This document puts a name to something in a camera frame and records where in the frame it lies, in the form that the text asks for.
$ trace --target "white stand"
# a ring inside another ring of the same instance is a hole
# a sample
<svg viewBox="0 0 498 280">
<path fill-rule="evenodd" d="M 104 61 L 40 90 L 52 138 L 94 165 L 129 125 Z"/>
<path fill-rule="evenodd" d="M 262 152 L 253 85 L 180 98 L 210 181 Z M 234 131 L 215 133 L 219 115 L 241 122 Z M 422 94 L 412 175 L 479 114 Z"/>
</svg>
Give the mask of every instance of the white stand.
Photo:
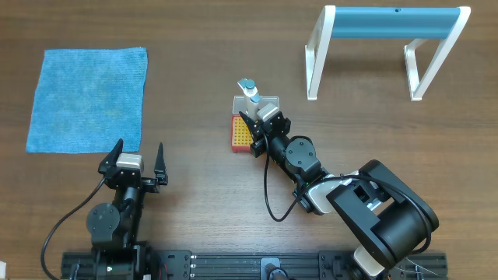
<svg viewBox="0 0 498 280">
<path fill-rule="evenodd" d="M 451 28 L 448 37 L 441 41 L 437 47 L 433 60 L 419 81 L 419 73 L 415 59 L 415 49 L 423 44 L 426 39 L 414 39 L 413 42 L 405 46 L 405 62 L 406 74 L 408 76 L 410 97 L 412 101 L 420 101 L 427 87 L 432 82 L 434 76 L 443 64 L 454 43 L 460 36 L 467 19 L 470 16 L 469 7 L 459 7 L 460 16 L 456 23 Z M 326 5 L 320 16 L 317 24 L 314 26 L 308 44 L 305 46 L 306 55 L 306 83 L 307 83 L 307 98 L 308 100 L 316 100 L 318 87 L 320 85 L 321 73 L 324 68 L 325 57 L 327 56 L 328 44 L 332 35 L 334 26 L 335 6 Z"/>
</svg>

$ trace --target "blue bar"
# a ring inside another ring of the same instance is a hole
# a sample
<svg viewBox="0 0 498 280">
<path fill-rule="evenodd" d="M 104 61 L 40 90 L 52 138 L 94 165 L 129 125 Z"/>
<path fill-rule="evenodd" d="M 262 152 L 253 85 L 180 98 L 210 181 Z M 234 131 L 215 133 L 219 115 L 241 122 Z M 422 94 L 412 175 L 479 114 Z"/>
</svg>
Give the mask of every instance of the blue bar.
<svg viewBox="0 0 498 280">
<path fill-rule="evenodd" d="M 332 38 L 445 39 L 459 8 L 336 7 Z"/>
</svg>

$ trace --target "blue towel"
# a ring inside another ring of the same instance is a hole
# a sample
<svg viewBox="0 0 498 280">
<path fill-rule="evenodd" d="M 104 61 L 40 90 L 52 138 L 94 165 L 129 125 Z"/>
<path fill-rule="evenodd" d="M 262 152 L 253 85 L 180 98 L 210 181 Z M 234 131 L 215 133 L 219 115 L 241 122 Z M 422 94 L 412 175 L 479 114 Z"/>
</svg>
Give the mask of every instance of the blue towel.
<svg viewBox="0 0 498 280">
<path fill-rule="evenodd" d="M 45 51 L 27 152 L 125 152 L 142 139 L 147 50 Z"/>
</svg>

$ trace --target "table surface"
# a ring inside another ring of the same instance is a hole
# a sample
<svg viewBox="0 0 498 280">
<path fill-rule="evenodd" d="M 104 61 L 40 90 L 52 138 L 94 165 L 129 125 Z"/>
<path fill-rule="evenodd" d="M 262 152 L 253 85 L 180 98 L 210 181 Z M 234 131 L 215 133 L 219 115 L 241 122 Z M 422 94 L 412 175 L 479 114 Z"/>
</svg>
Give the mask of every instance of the table surface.
<svg viewBox="0 0 498 280">
<path fill-rule="evenodd" d="M 295 209 L 273 222 L 263 199 L 264 158 L 230 149 L 237 81 L 279 96 L 290 135 L 307 135 L 332 173 L 379 159 L 437 213 L 430 251 L 447 253 L 455 279 L 495 279 L 498 262 L 498 2 L 472 14 L 421 102 L 411 102 L 402 48 L 409 40 L 333 40 L 318 101 L 306 99 L 304 45 L 325 0 L 3 1 L 0 3 L 0 260 L 11 278 L 44 278 L 39 254 L 54 224 L 100 179 L 104 154 L 26 154 L 44 50 L 147 47 L 143 104 L 146 175 L 164 143 L 170 184 L 146 198 L 140 237 L 158 249 L 228 252 L 354 250 L 336 214 Z M 372 5 L 338 1 L 336 5 Z M 411 2 L 386 1 L 386 6 Z M 456 6 L 419 1 L 419 6 Z M 419 68 L 437 42 L 417 49 Z M 274 212 L 293 185 L 271 164 Z M 86 215 L 106 187 L 62 224 L 47 250 L 89 250 Z"/>
</svg>

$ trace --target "yellow grid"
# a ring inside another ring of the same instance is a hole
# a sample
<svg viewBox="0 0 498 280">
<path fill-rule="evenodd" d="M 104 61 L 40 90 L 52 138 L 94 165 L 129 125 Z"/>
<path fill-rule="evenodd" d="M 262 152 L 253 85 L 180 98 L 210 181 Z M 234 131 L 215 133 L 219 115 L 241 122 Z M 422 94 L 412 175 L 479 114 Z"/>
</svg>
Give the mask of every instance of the yellow grid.
<svg viewBox="0 0 498 280">
<path fill-rule="evenodd" d="M 232 119 L 232 129 L 232 146 L 249 146 L 252 144 L 251 133 L 242 117 L 236 116 Z"/>
</svg>

